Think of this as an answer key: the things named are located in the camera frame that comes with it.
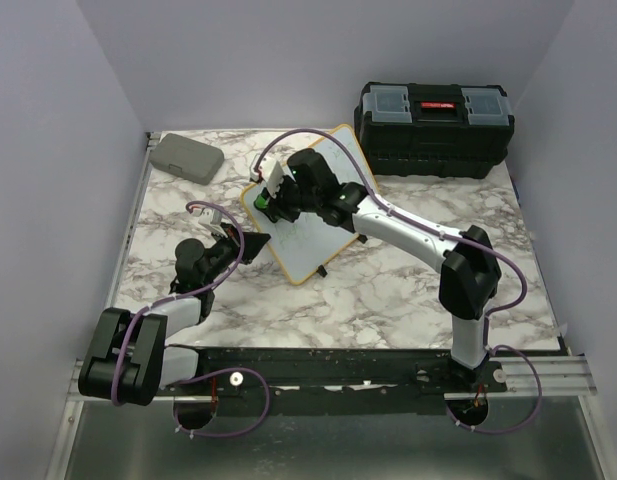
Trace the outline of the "yellow framed whiteboard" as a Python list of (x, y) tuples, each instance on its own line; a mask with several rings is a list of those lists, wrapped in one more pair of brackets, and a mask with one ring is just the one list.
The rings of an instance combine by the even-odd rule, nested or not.
[[(365, 178), (375, 191), (379, 186), (374, 178), (353, 128), (341, 124), (330, 131), (352, 154), (360, 169), (356, 170), (345, 152), (323, 137), (310, 147), (321, 153), (341, 182), (359, 183)], [(320, 267), (339, 255), (357, 240), (357, 236), (342, 228), (331, 227), (314, 213), (303, 213), (293, 222), (275, 223), (255, 208), (255, 199), (261, 193), (260, 184), (250, 184), (241, 193), (240, 202), (256, 230), (271, 236), (268, 249), (281, 267), (287, 280), (300, 285), (317, 273)]]

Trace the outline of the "green whiteboard eraser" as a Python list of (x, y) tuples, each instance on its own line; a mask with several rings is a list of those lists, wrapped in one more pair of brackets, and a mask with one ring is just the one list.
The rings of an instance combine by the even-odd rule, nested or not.
[(269, 199), (258, 195), (254, 201), (254, 207), (258, 210), (265, 211), (268, 208)]

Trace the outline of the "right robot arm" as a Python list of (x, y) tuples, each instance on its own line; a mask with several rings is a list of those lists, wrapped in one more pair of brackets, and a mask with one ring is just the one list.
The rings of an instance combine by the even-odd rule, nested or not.
[(486, 306), (501, 278), (483, 229), (445, 230), (392, 207), (363, 183), (339, 181), (312, 148), (296, 152), (285, 165), (263, 159), (253, 166), (251, 177), (263, 186), (255, 207), (270, 221), (295, 222), (303, 213), (314, 214), (331, 227), (382, 240), (439, 273), (438, 298), (452, 316), (449, 382), (462, 392), (482, 383)]

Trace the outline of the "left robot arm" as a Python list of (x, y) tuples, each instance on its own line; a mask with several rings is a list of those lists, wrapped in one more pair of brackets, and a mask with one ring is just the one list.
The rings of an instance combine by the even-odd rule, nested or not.
[(227, 223), (212, 237), (215, 243), (209, 247), (195, 238), (179, 242), (166, 298), (137, 313), (116, 307), (101, 313), (80, 370), (80, 394), (117, 406), (145, 406), (172, 383), (189, 395), (208, 387), (210, 372), (196, 354), (183, 347), (168, 352), (166, 340), (205, 321), (220, 280), (238, 265), (251, 263), (271, 239)]

